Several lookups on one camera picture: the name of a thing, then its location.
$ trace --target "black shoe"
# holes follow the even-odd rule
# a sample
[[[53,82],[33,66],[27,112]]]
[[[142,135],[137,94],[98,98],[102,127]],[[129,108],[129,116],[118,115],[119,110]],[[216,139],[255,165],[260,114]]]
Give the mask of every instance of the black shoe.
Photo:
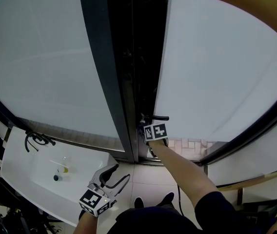
[[[137,197],[134,200],[134,208],[135,209],[144,208],[144,203],[141,197]]]
[[[173,199],[174,199],[174,193],[170,192],[163,198],[162,202],[160,202],[160,204],[158,204],[157,206],[172,205]]]

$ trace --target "white wall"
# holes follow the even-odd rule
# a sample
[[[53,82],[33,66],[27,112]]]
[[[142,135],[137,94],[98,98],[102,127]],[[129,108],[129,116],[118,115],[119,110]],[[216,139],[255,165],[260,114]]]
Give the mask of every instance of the white wall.
[[[0,100],[18,117],[118,137],[80,0],[0,0]]]
[[[156,115],[170,137],[230,141],[277,100],[277,33],[219,0],[170,0]]]
[[[277,126],[244,149],[208,167],[217,185],[238,182],[277,170]]]

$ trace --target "tile floor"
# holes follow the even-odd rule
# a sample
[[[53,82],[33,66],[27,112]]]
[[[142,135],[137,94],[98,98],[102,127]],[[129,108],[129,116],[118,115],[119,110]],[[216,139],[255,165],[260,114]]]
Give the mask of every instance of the tile floor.
[[[161,202],[168,192],[174,192],[174,207],[180,212],[178,207],[178,188],[174,179],[168,170],[163,166],[146,166],[119,163],[119,168],[114,172],[108,185],[115,184],[124,175],[130,174],[130,181],[117,197],[117,203],[108,211],[99,217],[98,234],[107,233],[116,222],[116,217],[123,211],[134,206],[134,200],[141,196],[145,206],[154,206]],[[235,202],[237,193],[227,193],[226,198],[230,198],[232,203]],[[181,191],[181,205],[186,217],[194,222],[200,228],[196,221],[194,207],[186,194]],[[65,234],[72,234],[74,228],[65,224]]]
[[[201,160],[207,156],[207,148],[212,147],[215,142],[203,139],[169,139],[169,147],[188,160]]]

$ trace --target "black sleeve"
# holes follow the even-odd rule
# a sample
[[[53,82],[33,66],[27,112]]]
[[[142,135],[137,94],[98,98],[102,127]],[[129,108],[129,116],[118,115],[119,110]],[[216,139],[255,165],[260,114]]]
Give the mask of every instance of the black sleeve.
[[[220,192],[204,196],[195,207],[196,219],[208,233],[260,234],[246,218],[240,216]]]

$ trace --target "white sink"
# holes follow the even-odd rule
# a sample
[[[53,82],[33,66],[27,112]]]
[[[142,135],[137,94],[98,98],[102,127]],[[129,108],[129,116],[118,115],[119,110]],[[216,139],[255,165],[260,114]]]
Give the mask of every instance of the white sink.
[[[25,131],[14,127],[8,139],[1,176],[22,196],[54,217],[76,226],[81,212],[79,199],[85,193],[95,171],[117,162],[109,153],[56,142],[55,146],[24,146]],[[54,181],[58,163],[68,166]]]

